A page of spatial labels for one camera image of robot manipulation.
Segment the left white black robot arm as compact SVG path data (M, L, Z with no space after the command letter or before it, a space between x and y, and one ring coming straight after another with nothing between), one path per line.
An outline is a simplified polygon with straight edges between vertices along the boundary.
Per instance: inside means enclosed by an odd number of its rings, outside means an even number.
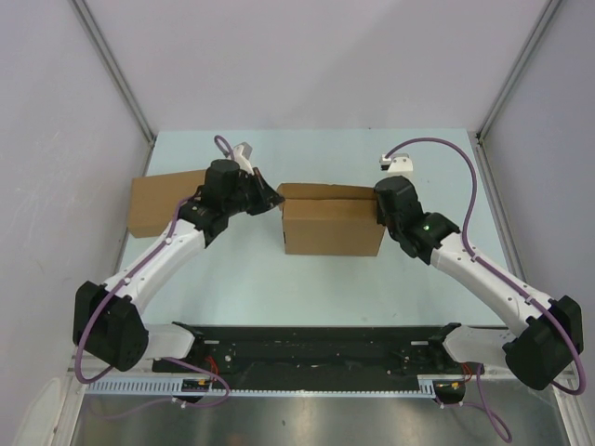
M166 282L203 252L238 214L257 216L284 202L259 170L216 160L203 184L182 199L158 239L133 263L100 284L83 283L75 294L75 365L89 353L109 369L126 372L143 360L173 358L183 370L199 369L205 348L177 323L146 324L141 315Z

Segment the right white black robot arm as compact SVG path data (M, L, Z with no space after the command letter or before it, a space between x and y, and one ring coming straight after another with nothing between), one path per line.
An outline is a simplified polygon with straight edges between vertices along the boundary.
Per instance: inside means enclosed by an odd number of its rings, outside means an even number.
M554 299L484 259L455 223L423 210L406 177L378 181L374 194L377 220L401 249L459 282L504 324L501 329L443 327L429 349L436 371L481 363L506 368L526 386L542 390L578 362L584 347L582 312L573 298Z

